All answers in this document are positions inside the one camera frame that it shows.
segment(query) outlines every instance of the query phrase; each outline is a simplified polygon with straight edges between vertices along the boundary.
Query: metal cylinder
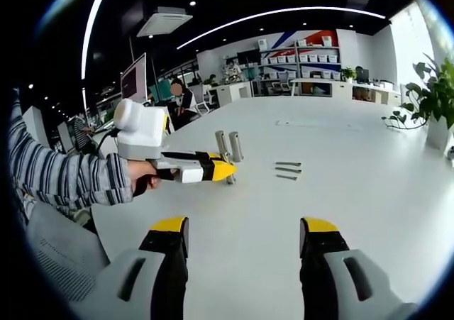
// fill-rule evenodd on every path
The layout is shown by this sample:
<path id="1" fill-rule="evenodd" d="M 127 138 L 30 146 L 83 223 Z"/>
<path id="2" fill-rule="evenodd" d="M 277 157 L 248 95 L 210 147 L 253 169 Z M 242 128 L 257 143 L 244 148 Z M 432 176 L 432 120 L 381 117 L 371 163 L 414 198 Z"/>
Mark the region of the metal cylinder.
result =
<path id="1" fill-rule="evenodd" d="M 221 158 L 224 162 L 227 162 L 230 164 L 230 155 L 228 152 L 220 152 Z M 236 178 L 234 175 L 230 175 L 226 178 L 226 181 L 228 184 L 235 184 L 236 183 Z"/>
<path id="2" fill-rule="evenodd" d="M 216 135 L 216 142 L 218 143 L 219 153 L 228 153 L 226 137 L 224 136 L 224 131 L 217 131 Z"/>
<path id="3" fill-rule="evenodd" d="M 240 162 L 244 159 L 243 152 L 241 152 L 240 138 L 238 132 L 230 132 L 228 135 L 230 144 L 232 146 L 232 159 L 234 162 Z"/>

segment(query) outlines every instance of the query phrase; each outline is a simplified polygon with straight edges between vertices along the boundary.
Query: striped sleeve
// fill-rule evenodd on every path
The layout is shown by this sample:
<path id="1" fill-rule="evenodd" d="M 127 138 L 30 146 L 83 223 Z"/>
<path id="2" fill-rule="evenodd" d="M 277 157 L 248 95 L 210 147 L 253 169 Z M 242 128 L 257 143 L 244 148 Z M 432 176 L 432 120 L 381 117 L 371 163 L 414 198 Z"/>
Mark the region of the striped sleeve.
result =
<path id="1" fill-rule="evenodd" d="M 133 199 L 128 163 L 117 154 L 67 156 L 35 141 L 27 132 L 19 102 L 9 129 L 11 179 L 16 188 L 42 202 L 69 211 L 93 203 L 113 205 Z"/>

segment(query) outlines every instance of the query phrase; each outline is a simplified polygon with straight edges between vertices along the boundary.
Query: ceiling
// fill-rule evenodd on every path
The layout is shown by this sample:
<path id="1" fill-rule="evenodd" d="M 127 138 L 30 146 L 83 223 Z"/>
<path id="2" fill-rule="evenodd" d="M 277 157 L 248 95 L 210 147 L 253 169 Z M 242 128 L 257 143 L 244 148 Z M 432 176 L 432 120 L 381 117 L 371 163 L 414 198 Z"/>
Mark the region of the ceiling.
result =
<path id="1" fill-rule="evenodd" d="M 62 113 L 70 116 L 82 111 L 82 85 L 87 87 L 89 104 L 96 103 L 94 93 L 107 84 L 116 82 L 118 85 L 119 73 L 131 63 L 131 45 L 135 57 L 143 52 L 152 55 L 159 74 L 196 57 L 196 50 L 208 50 L 261 34 L 353 25 L 357 32 L 373 35 L 388 24 L 387 20 L 339 11 L 279 13 L 235 24 L 176 50 L 188 40 L 239 18 L 300 6 L 348 7 L 391 17 L 411 0 L 103 0 L 90 40 L 85 83 L 80 82 L 82 41 L 93 0 L 74 0 L 44 31 L 37 33 L 36 21 L 52 1 L 28 0 L 35 8 L 32 13 L 29 8 L 22 12 L 27 15 L 20 23 L 27 35 L 23 40 L 27 47 L 18 56 L 25 58 L 21 68 L 24 99 L 39 106 L 45 111 L 45 118 L 54 123 L 64 120 Z M 128 35 L 122 35 L 121 18 L 138 1 L 150 10 L 156 6 L 185 8 L 193 19 L 174 33 L 153 39 L 137 38 L 133 33 L 130 45 Z M 189 6 L 190 1 L 195 1 L 196 6 Z M 26 88 L 29 82 L 34 83 L 33 89 Z M 52 109 L 56 104 L 63 111 L 60 114 Z"/>

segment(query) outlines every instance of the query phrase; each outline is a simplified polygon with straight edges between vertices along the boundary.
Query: person's hand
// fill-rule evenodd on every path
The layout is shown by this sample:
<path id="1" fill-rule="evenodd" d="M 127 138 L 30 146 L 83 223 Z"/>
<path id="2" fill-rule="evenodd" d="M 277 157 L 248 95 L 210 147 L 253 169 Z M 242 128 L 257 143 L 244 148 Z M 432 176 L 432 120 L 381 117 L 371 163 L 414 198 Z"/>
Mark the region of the person's hand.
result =
<path id="1" fill-rule="evenodd" d="M 161 183 L 161 179 L 156 177 L 156 169 L 147 161 L 128 160 L 129 176 L 133 186 L 133 192 L 137 185 L 137 180 L 143 176 L 150 175 L 147 189 L 157 189 Z"/>

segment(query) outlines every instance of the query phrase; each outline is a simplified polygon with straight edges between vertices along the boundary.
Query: person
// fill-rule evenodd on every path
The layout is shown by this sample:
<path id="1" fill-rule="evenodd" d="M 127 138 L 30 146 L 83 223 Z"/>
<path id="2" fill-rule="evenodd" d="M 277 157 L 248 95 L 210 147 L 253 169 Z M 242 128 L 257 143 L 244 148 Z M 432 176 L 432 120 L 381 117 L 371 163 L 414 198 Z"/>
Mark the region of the person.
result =
<path id="1" fill-rule="evenodd" d="M 178 130 L 190 123 L 198 115 L 196 112 L 196 100 L 192 92 L 184 86 L 180 79 L 172 81 L 170 92 L 176 97 L 176 108 L 172 114 L 172 122 L 175 130 Z"/>
<path id="2" fill-rule="evenodd" d="M 210 78 L 209 79 L 206 79 L 204 81 L 204 84 L 209 84 L 211 86 L 216 86 L 217 85 L 217 82 L 216 82 L 216 75 L 215 74 L 212 74 L 210 75 Z"/>
<path id="3" fill-rule="evenodd" d="M 83 114 L 75 116 L 74 118 L 74 134 L 76 137 L 77 150 L 84 155 L 96 154 L 96 147 L 88 136 L 93 133 L 93 129 L 88 127 L 84 120 Z"/>
<path id="4" fill-rule="evenodd" d="M 16 195 L 18 217 L 26 226 L 36 200 L 51 204 L 69 219 L 94 203 L 128 203 L 146 176 L 146 189 L 156 189 L 160 179 L 146 161 L 126 160 L 115 153 L 63 155 L 35 141 L 27 132 L 17 99 L 8 133 L 9 173 Z"/>

